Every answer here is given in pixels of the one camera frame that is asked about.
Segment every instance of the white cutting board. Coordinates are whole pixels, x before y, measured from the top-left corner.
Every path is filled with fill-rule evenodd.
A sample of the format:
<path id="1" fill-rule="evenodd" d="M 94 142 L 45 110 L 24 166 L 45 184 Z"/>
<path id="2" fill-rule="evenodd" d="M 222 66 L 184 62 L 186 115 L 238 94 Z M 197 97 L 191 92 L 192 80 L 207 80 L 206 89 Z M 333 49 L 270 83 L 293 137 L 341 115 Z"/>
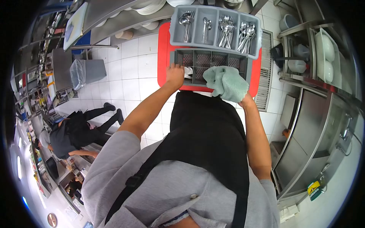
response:
<path id="1" fill-rule="evenodd" d="M 73 30 L 68 41 L 66 41 L 66 38 L 64 38 L 64 50 L 68 49 L 73 42 L 75 42 L 80 36 L 82 36 L 82 26 L 84 25 L 84 18 L 87 7 L 88 3 L 85 2 L 68 20 L 66 28 L 68 28 L 68 26 L 72 23 Z"/>

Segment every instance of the button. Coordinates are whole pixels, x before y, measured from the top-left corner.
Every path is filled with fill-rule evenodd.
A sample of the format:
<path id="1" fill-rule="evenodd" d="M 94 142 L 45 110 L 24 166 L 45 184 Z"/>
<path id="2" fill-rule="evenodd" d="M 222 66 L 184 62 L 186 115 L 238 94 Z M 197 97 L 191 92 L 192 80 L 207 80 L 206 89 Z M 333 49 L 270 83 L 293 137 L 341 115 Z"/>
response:
<path id="1" fill-rule="evenodd" d="M 199 197 L 199 195 L 197 195 L 197 194 L 192 194 L 191 196 L 190 196 L 190 200 L 195 200 L 196 198 L 198 198 Z"/>

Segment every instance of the floor drain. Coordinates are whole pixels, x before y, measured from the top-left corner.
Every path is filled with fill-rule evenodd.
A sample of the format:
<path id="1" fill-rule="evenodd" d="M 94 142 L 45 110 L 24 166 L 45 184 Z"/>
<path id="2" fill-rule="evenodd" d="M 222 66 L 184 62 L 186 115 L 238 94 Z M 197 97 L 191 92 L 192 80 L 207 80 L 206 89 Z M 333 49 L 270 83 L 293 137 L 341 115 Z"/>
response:
<path id="1" fill-rule="evenodd" d="M 271 58 L 270 50 L 273 43 L 272 37 L 272 32 L 264 29 L 262 30 L 261 72 L 255 102 L 258 110 L 264 112 L 266 112 L 268 108 L 271 89 L 273 60 Z"/>

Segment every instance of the hand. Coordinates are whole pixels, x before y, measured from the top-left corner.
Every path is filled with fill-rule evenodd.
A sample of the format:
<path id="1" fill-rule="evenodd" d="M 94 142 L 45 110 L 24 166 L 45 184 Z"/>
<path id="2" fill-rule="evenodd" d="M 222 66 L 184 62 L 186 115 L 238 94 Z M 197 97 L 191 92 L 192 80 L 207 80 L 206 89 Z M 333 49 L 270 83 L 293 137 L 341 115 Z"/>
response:
<path id="1" fill-rule="evenodd" d="M 166 84 L 177 91 L 184 83 L 184 66 L 172 63 L 166 67 Z"/>
<path id="2" fill-rule="evenodd" d="M 238 105 L 241 106 L 244 109 L 247 108 L 250 105 L 256 105 L 255 101 L 253 100 L 253 98 L 250 94 L 250 91 L 247 91 L 247 94 L 242 99 L 242 101 L 238 103 Z"/>

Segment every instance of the red tray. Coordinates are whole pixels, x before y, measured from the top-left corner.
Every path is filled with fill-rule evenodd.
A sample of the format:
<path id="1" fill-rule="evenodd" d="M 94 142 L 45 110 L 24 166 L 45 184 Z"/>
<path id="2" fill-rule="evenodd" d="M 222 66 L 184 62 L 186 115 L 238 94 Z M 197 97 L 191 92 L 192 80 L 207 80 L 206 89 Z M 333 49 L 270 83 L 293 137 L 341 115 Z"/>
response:
<path id="1" fill-rule="evenodd" d="M 170 52 L 177 48 L 188 48 L 182 46 L 170 45 L 170 22 L 161 25 L 158 31 L 158 52 L 157 52 L 157 82 L 159 86 L 163 86 L 166 82 L 166 67 L 170 65 Z M 252 97 L 256 96 L 258 83 L 260 80 L 261 71 L 261 49 L 257 60 L 252 61 L 251 81 L 250 81 L 250 94 Z M 212 89 L 201 86 L 189 86 L 183 85 L 181 90 L 192 90 L 202 92 L 213 92 Z"/>

